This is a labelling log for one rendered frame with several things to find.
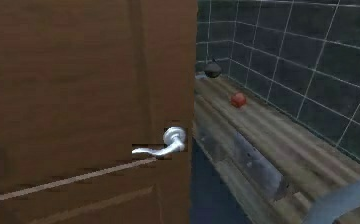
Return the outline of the black round kettle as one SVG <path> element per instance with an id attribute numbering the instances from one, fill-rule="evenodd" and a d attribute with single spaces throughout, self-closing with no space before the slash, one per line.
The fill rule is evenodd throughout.
<path id="1" fill-rule="evenodd" d="M 217 78 L 222 74 L 222 68 L 216 60 L 212 60 L 204 66 L 204 73 L 209 78 Z"/>

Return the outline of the red round fruit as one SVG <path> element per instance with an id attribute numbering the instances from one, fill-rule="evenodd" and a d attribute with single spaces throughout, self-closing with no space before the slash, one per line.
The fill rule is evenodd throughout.
<path id="1" fill-rule="evenodd" d="M 233 94 L 230 98 L 230 103 L 235 108 L 241 108 L 246 104 L 246 102 L 247 102 L 246 96 L 241 92 L 237 92 Z"/>

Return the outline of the grey kitchen knife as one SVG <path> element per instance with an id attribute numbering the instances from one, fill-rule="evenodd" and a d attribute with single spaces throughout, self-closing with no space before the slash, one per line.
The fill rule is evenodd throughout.
<path id="1" fill-rule="evenodd" d="M 267 199 L 277 201 L 287 195 L 290 185 L 284 176 L 239 132 L 233 134 L 233 146 L 239 168 Z"/>

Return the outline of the brown wooden door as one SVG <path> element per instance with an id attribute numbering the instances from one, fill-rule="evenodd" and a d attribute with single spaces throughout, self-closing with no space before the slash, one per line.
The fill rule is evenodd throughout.
<path id="1" fill-rule="evenodd" d="M 0 224 L 190 224 L 197 12 L 0 0 Z"/>

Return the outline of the wooden kitchen worktop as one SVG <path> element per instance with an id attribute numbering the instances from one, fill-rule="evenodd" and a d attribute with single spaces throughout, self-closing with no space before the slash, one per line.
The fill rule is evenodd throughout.
<path id="1" fill-rule="evenodd" d="M 253 224 L 301 224 L 324 195 L 360 180 L 360 164 L 253 95 L 230 103 L 239 87 L 225 78 L 195 82 L 193 134 Z M 234 159 L 233 134 L 243 135 L 284 176 L 285 197 L 267 199 Z M 360 224 L 360 207 L 332 224 Z"/>

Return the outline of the grey-blue curved rim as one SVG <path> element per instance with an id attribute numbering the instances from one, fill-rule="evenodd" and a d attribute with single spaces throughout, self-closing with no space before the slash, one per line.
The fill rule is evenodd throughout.
<path id="1" fill-rule="evenodd" d="M 332 224 L 340 216 L 360 207 L 360 180 L 319 198 L 301 224 Z"/>

